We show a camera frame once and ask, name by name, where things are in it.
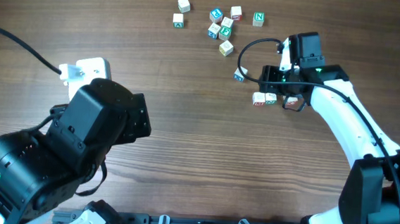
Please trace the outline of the block with red M side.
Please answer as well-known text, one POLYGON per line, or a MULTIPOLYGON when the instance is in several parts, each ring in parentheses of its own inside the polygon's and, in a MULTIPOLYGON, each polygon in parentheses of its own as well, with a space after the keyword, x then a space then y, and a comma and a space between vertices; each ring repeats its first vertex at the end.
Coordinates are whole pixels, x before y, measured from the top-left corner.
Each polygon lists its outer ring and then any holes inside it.
POLYGON ((265 104, 265 94, 262 92, 254 92, 252 95, 252 103, 254 106, 262 106, 265 104))

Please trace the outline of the white block green N side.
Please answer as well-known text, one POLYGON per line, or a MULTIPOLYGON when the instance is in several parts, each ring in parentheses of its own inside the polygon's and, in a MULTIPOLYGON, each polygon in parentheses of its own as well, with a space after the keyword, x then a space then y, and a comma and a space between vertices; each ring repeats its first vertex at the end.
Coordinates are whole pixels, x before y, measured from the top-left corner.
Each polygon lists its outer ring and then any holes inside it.
POLYGON ((271 105, 277 102, 277 95, 275 93, 266 93, 265 94, 265 104, 271 105))

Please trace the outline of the block with blue X side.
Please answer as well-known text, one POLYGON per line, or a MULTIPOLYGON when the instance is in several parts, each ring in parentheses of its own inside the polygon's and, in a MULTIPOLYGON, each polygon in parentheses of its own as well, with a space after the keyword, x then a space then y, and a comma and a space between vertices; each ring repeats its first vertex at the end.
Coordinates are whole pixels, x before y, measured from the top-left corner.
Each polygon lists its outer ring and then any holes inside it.
MULTIPOLYGON (((248 70, 246 68, 241 67, 241 69, 245 75, 248 75, 248 70)), ((245 77, 241 74, 240 70, 237 68, 236 71, 234 72, 233 78, 236 79, 238 82, 243 82, 245 77)))

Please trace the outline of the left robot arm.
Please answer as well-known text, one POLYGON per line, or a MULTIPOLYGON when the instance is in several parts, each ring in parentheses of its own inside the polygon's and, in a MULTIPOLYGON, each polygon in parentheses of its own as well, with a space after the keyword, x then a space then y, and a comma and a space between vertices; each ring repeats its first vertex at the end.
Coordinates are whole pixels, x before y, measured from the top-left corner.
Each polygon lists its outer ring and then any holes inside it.
POLYGON ((143 94, 106 78, 81 86, 39 125, 0 135, 0 224, 26 224, 79 192, 111 147, 151 134, 143 94))

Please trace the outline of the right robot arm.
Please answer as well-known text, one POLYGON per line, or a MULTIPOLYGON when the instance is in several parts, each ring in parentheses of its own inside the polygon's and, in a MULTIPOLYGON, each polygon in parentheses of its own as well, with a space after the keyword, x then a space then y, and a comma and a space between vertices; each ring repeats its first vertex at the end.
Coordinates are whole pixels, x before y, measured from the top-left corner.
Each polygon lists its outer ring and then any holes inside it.
POLYGON ((260 90, 303 99, 327 123, 349 162, 337 206, 301 224, 400 224, 400 146, 378 127, 344 69, 325 64, 317 32, 277 41, 279 66, 264 66, 260 90))

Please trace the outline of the white block red picture side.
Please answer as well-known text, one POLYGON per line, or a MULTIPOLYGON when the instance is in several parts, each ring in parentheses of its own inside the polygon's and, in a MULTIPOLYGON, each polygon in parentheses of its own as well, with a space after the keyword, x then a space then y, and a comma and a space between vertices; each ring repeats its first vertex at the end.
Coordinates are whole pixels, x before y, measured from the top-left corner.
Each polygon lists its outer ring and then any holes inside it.
POLYGON ((297 107, 297 103, 298 103, 298 98, 296 97, 285 97, 284 102, 283 102, 283 106, 286 109, 295 109, 297 107))

